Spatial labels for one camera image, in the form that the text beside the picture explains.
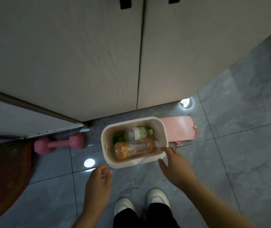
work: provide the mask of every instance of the black handle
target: black handle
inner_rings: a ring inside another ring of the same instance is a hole
[[[131,0],[120,0],[121,9],[131,8]]]
[[[168,4],[178,3],[180,0],[169,0]]]

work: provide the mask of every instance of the pink dumbbell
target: pink dumbbell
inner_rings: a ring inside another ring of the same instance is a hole
[[[47,154],[51,148],[59,146],[70,146],[73,150],[81,149],[84,145],[84,137],[81,133],[74,133],[67,140],[60,140],[52,142],[48,137],[39,138],[34,143],[34,151],[40,155]]]

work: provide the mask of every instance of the person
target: person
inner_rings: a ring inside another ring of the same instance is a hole
[[[162,159],[158,160],[163,174],[191,200],[209,228],[253,227],[240,213],[228,207],[196,178],[191,165],[175,148],[161,149],[168,158],[168,166]],[[92,171],[85,188],[84,209],[73,228],[95,227],[110,198],[112,174],[107,165]],[[129,199],[117,201],[114,207],[113,228],[179,227],[171,213],[169,201],[161,190],[151,190],[147,194],[147,203],[149,208],[145,224],[134,212]]]

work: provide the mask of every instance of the black pants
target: black pants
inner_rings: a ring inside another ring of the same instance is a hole
[[[171,209],[163,203],[151,203],[148,208],[147,222],[141,220],[130,208],[119,212],[113,221],[113,228],[170,227],[179,228]]]

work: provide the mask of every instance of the bottle cap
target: bottle cap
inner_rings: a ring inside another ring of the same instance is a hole
[[[159,147],[160,146],[158,141],[154,141],[154,143],[155,143],[155,147]]]

